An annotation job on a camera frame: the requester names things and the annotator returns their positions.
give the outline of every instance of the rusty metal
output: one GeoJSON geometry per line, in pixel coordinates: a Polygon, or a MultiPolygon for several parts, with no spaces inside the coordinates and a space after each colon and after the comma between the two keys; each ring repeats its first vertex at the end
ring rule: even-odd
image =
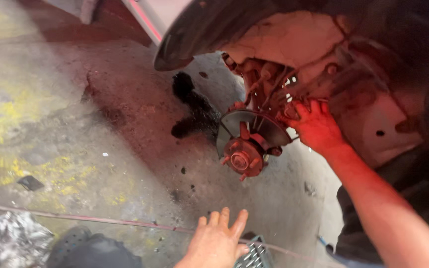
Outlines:
{"type": "Polygon", "coordinates": [[[251,159],[249,155],[244,151],[238,151],[231,155],[231,163],[237,170],[245,170],[249,166],[251,159]]]}
{"type": "Polygon", "coordinates": [[[239,178],[239,181],[243,182],[246,179],[246,177],[247,177],[247,173],[243,173],[239,178]]]}
{"type": "Polygon", "coordinates": [[[222,165],[226,164],[226,162],[228,162],[228,161],[229,161],[229,159],[230,159],[230,157],[229,157],[229,156],[227,156],[227,157],[223,158],[223,160],[221,160],[221,164],[222,164],[222,165]]]}
{"type": "Polygon", "coordinates": [[[229,150],[230,150],[230,151],[232,151],[232,150],[236,149],[238,146],[239,146],[239,143],[238,143],[238,142],[235,142],[235,143],[233,143],[233,145],[231,145],[231,146],[229,147],[229,150]]]}
{"type": "Polygon", "coordinates": [[[251,164],[249,164],[249,167],[250,167],[250,168],[254,168],[254,167],[257,165],[257,163],[259,163],[259,158],[255,158],[255,159],[251,162],[251,164]]]}
{"type": "Polygon", "coordinates": [[[247,129],[246,122],[239,122],[239,131],[243,140],[249,140],[249,130],[247,129]]]}
{"type": "Polygon", "coordinates": [[[229,158],[225,163],[235,172],[242,174],[244,178],[259,175],[264,167],[263,149],[250,141],[242,138],[235,138],[229,141],[224,148],[224,159],[229,158]],[[229,148],[238,143],[234,151],[229,148]]]}

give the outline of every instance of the black stain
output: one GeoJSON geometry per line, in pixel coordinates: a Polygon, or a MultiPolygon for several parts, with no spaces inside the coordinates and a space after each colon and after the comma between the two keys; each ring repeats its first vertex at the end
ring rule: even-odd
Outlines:
{"type": "Polygon", "coordinates": [[[172,135],[182,139],[192,133],[204,132],[208,140],[215,144],[221,114],[204,96],[193,91],[193,81],[188,74],[179,72],[173,76],[172,88],[175,96],[190,108],[190,115],[172,127],[172,135]]]}
{"type": "Polygon", "coordinates": [[[120,128],[127,124],[125,115],[119,109],[111,109],[109,107],[102,107],[99,110],[100,115],[114,128],[120,128]]]}
{"type": "Polygon", "coordinates": [[[173,201],[174,201],[175,203],[180,203],[180,195],[178,194],[178,191],[173,190],[173,191],[170,193],[170,196],[172,197],[172,199],[173,199],[173,201]]]}
{"type": "Polygon", "coordinates": [[[84,93],[82,93],[82,96],[80,97],[81,103],[88,102],[95,96],[95,94],[97,94],[97,90],[92,86],[89,73],[87,73],[86,79],[87,79],[87,86],[84,89],[84,93]]]}

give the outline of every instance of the oil stain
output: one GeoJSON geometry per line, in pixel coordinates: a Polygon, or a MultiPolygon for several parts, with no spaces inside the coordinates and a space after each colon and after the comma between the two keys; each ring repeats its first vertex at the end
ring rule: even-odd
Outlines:
{"type": "Polygon", "coordinates": [[[172,135],[182,139],[193,133],[204,132],[208,140],[215,144],[221,114],[204,96],[193,91],[193,81],[187,73],[179,72],[173,76],[172,88],[175,96],[190,108],[190,115],[173,126],[172,135]]]}
{"type": "Polygon", "coordinates": [[[170,193],[170,197],[173,199],[175,203],[180,203],[180,195],[178,194],[178,191],[174,190],[170,193]]]}

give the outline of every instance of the mechanic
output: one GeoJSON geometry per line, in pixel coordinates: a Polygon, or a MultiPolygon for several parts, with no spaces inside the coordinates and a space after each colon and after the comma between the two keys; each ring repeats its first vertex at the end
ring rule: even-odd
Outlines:
{"type": "MultiPolygon", "coordinates": [[[[342,138],[326,102],[310,100],[310,111],[292,101],[300,120],[279,115],[303,144],[324,156],[349,193],[366,234],[387,267],[429,268],[429,226],[395,189],[368,167],[342,138]]],[[[232,268],[248,252],[238,244],[248,213],[229,229],[229,209],[199,219],[185,257],[176,268],[232,268]]]]}

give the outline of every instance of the fingers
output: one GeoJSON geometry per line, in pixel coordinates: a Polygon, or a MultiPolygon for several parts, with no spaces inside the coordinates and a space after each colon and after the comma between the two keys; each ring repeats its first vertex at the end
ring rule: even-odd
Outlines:
{"type": "Polygon", "coordinates": [[[310,99],[310,111],[311,113],[320,113],[320,103],[316,99],[310,99]]]}
{"type": "Polygon", "coordinates": [[[210,222],[209,225],[211,226],[217,226],[219,222],[219,212],[213,211],[210,215],[210,222]]]}
{"type": "Polygon", "coordinates": [[[205,225],[206,225],[206,217],[205,216],[200,217],[198,220],[198,227],[205,226],[205,225]]]}
{"type": "Polygon", "coordinates": [[[229,208],[224,207],[219,216],[219,225],[228,227],[229,223],[229,208]]]}
{"type": "Polygon", "coordinates": [[[302,117],[309,115],[309,110],[307,110],[307,107],[302,102],[299,100],[293,100],[292,102],[294,102],[295,110],[301,119],[302,117]]]}
{"type": "Polygon", "coordinates": [[[329,103],[327,103],[325,101],[322,101],[320,103],[320,110],[322,111],[322,113],[329,114],[330,113],[330,111],[329,111],[329,103]]]}
{"type": "Polygon", "coordinates": [[[246,221],[247,221],[247,210],[243,209],[239,212],[238,214],[238,218],[236,219],[235,223],[233,224],[233,226],[231,226],[231,234],[236,238],[239,239],[241,237],[241,234],[244,231],[244,228],[246,226],[246,221]]]}
{"type": "Polygon", "coordinates": [[[236,247],[236,259],[239,259],[244,254],[249,252],[249,247],[246,244],[238,244],[236,247]]]}

